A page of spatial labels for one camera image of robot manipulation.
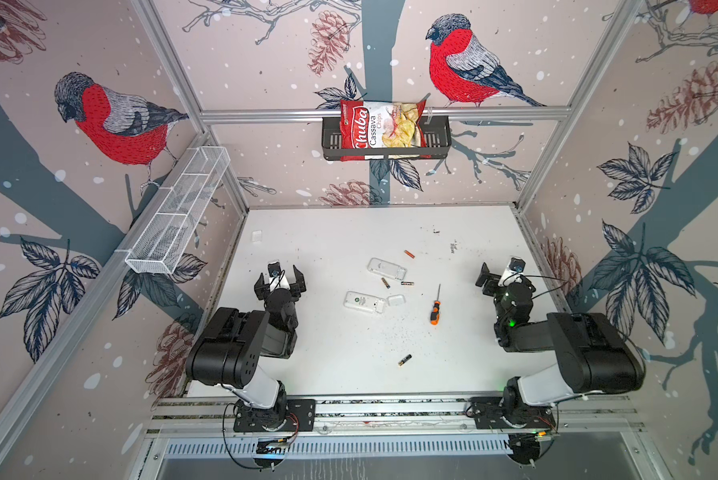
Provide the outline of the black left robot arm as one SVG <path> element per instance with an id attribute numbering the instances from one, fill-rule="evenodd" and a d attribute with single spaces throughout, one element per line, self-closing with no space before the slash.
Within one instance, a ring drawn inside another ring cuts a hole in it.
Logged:
<path id="1" fill-rule="evenodd" d="M 253 287 L 263 308 L 249 312 L 218 308 L 194 341 L 185 364 L 188 380 L 231 392 L 237 398 L 237 419 L 262 430 L 276 431 L 288 422 L 299 422 L 284 383 L 259 366 L 263 357 L 287 360 L 294 353 L 299 326 L 296 303 L 307 283 L 297 267 L 292 274 L 290 281 L 279 262 L 270 263 Z"/>

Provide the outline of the white air conditioner remote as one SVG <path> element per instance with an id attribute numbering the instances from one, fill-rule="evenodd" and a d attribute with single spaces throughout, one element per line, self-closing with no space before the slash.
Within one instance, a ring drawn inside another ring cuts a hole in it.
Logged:
<path id="1" fill-rule="evenodd" d="M 386 308 L 386 301 L 381 297 L 348 291 L 344 298 L 343 306 L 365 313 L 382 314 Z"/>

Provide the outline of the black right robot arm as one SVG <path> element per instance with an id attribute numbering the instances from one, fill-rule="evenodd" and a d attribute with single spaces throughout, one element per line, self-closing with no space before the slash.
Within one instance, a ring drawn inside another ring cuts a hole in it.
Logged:
<path id="1" fill-rule="evenodd" d="M 508 353 L 552 351 L 556 362 L 534 374 L 510 379 L 500 402 L 502 418 L 519 428 L 549 421 L 548 409 L 588 394 L 625 394 L 640 389 L 646 368 L 601 313 L 551 312 L 533 321 L 536 288 L 513 257 L 502 274 L 482 264 L 475 285 L 493 299 L 494 332 Z"/>

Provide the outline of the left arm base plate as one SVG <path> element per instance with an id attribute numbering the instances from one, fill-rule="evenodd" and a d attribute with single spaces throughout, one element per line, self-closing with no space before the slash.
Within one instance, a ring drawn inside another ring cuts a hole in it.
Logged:
<path id="1" fill-rule="evenodd" d="M 289 399 L 277 403 L 271 409 L 256 409 L 239 400 L 234 412 L 235 433 L 296 433 L 311 432 L 316 417 L 316 401 L 313 399 Z"/>

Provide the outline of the white remote control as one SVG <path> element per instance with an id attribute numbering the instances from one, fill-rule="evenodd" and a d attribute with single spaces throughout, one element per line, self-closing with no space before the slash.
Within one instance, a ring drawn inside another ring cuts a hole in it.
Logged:
<path id="1" fill-rule="evenodd" d="M 404 281 L 408 270 L 396 263 L 373 257 L 370 259 L 367 270 L 373 274 Z"/>

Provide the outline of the orange black screwdriver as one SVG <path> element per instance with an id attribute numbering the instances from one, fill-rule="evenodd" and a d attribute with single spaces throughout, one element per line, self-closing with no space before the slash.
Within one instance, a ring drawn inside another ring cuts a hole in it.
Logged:
<path id="1" fill-rule="evenodd" d="M 441 301 L 440 301 L 441 287 L 442 287 L 442 285 L 439 285 L 437 288 L 437 297 L 436 297 L 435 301 L 433 302 L 432 310 L 430 313 L 430 323 L 432 325 L 438 325 L 440 322 L 440 318 L 441 318 Z"/>

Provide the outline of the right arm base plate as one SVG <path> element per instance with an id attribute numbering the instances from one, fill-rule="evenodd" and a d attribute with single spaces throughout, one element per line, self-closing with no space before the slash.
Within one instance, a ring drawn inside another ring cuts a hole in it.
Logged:
<path id="1" fill-rule="evenodd" d="M 473 397 L 464 411 L 478 430 L 535 429 L 555 430 L 557 422 L 551 407 L 528 406 L 518 401 L 509 405 L 502 397 Z"/>

